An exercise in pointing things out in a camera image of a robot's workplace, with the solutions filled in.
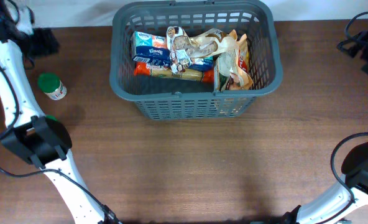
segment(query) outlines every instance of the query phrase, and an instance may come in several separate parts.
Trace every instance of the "gray plastic basket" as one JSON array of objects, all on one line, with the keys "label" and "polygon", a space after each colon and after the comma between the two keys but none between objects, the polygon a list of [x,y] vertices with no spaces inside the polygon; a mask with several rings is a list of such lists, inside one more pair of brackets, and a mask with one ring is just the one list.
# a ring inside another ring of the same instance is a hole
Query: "gray plastic basket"
[{"label": "gray plastic basket", "polygon": [[[168,26],[181,26],[189,36],[211,28],[236,29],[251,41],[250,90],[214,92],[200,82],[134,76],[130,38],[137,31],[166,35]],[[270,9],[258,0],[201,2],[135,2],[122,7],[113,20],[111,74],[115,94],[133,101],[151,119],[234,117],[257,96],[276,90],[282,81],[277,36]]]}]

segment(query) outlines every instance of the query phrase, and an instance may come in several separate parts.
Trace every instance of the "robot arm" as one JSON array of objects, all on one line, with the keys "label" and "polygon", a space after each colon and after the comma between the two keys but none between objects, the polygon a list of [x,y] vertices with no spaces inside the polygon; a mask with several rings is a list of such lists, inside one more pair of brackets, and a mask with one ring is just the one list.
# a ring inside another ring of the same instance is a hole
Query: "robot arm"
[{"label": "robot arm", "polygon": [[[0,12],[6,12],[2,3],[0,1]],[[19,18],[15,22],[17,30],[14,29],[14,32],[24,33],[18,35],[19,38],[25,36],[29,38],[33,34],[30,10],[24,6],[19,7],[18,10],[9,9],[9,11],[12,12],[12,21]],[[87,189],[73,160],[68,132],[62,124],[46,118],[35,100],[25,75],[21,48],[13,41],[17,39],[17,36],[8,36],[9,31],[1,30],[1,27],[8,29],[9,26],[12,26],[12,21],[0,20],[0,68],[6,75],[2,75],[0,69],[0,98],[4,108],[6,127],[15,120],[16,108],[19,108],[19,114],[13,131],[1,139],[1,142],[26,163],[34,164],[40,170],[59,170]],[[34,132],[28,134],[31,129],[34,129]],[[99,202],[97,203],[86,192],[78,189],[64,176],[56,172],[44,172],[44,174],[60,192],[75,223],[116,223],[113,218],[109,217],[112,212],[107,207],[101,207]]]},{"label": "robot arm", "polygon": [[[352,138],[361,136],[368,136],[368,133],[353,134],[336,146],[331,158],[332,167],[334,167],[332,162],[334,155],[340,146]],[[299,205],[292,212],[287,212],[279,223],[333,224],[355,209],[368,205],[368,142],[351,150],[342,164],[341,171],[343,175],[340,180],[348,189],[337,181],[314,201],[303,206]]]}]

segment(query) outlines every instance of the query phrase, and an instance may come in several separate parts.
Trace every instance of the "white label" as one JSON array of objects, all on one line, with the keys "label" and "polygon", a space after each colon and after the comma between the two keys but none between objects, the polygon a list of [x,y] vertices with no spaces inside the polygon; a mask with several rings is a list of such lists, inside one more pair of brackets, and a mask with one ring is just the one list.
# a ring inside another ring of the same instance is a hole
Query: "white label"
[{"label": "white label", "polygon": [[178,60],[189,58],[185,50],[176,50],[176,57]]},{"label": "white label", "polygon": [[236,72],[236,62],[235,62],[235,50],[229,50],[222,53],[218,58],[219,72],[225,77],[229,77],[231,73]]},{"label": "white label", "polygon": [[165,67],[163,67],[163,66],[157,66],[157,65],[149,65],[149,64],[147,64],[147,65],[145,65],[145,67],[147,69],[152,69],[152,70],[167,70]]},{"label": "white label", "polygon": [[138,56],[136,56],[134,59],[133,59],[133,61],[135,61],[135,62],[144,62],[144,63],[148,63],[149,62],[149,58],[143,58],[143,57],[138,57]]},{"label": "white label", "polygon": [[173,72],[174,74],[176,74],[176,73],[178,72],[178,70],[177,70],[177,65],[176,65],[176,64],[172,64],[172,65],[170,66],[170,69],[172,70],[172,72]]},{"label": "white label", "polygon": [[160,44],[164,44],[166,41],[166,37],[159,37],[159,36],[154,36],[155,38],[153,39],[153,41],[158,42]]},{"label": "white label", "polygon": [[152,37],[151,34],[146,34],[143,32],[137,32],[137,36],[140,37],[142,40],[149,40]]},{"label": "white label", "polygon": [[60,87],[58,87],[52,93],[45,93],[50,99],[52,100],[61,100],[67,94],[67,88],[65,85],[60,81]]}]

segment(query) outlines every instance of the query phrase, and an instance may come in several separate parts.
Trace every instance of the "snack package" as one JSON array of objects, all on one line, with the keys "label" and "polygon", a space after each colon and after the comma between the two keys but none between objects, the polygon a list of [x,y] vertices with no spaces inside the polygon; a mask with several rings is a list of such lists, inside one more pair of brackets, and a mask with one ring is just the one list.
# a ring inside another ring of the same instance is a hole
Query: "snack package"
[{"label": "snack package", "polygon": [[238,66],[244,70],[245,72],[250,72],[250,65],[249,65],[249,44],[247,41],[246,34],[242,35],[241,39],[237,42],[239,46],[239,61]]},{"label": "snack package", "polygon": [[155,66],[170,66],[170,51],[165,37],[135,31],[131,44],[133,61]]},{"label": "snack package", "polygon": [[149,75],[159,78],[179,78],[183,80],[192,80],[203,83],[213,83],[213,70],[200,72],[192,69],[186,69],[185,72],[174,74],[169,68],[149,65],[147,63],[137,62],[134,75]]},{"label": "snack package", "polygon": [[218,29],[210,29],[196,37],[189,38],[181,27],[167,28],[167,48],[170,50],[170,68],[173,73],[183,71],[200,58],[238,49],[236,32],[229,35]]},{"label": "snack package", "polygon": [[253,84],[252,78],[246,71],[246,55],[249,56],[246,39],[246,35],[243,35],[237,43],[239,46],[237,50],[230,50],[217,58],[214,66],[215,90],[248,90]]}]

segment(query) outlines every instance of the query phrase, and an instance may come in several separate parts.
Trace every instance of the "brown wooden surface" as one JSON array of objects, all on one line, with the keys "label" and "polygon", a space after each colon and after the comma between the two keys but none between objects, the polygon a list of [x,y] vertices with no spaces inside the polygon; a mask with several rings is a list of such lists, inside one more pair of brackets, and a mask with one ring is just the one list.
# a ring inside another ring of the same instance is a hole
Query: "brown wooden surface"
[{"label": "brown wooden surface", "polygon": [[[368,131],[368,76],[336,50],[347,21],[277,22],[284,71],[279,89],[239,118],[151,121],[109,87],[111,28],[55,31],[58,55],[28,72],[41,108],[62,121],[87,186],[121,220],[199,222],[282,215],[334,183],[342,138]],[[353,33],[368,29],[357,22]],[[55,72],[68,87],[52,101],[35,82]],[[0,131],[4,116],[0,104]],[[348,150],[367,139],[343,147]],[[0,146],[0,165],[33,170]],[[348,216],[368,223],[368,207]],[[73,223],[44,176],[0,174],[0,223]]]}]

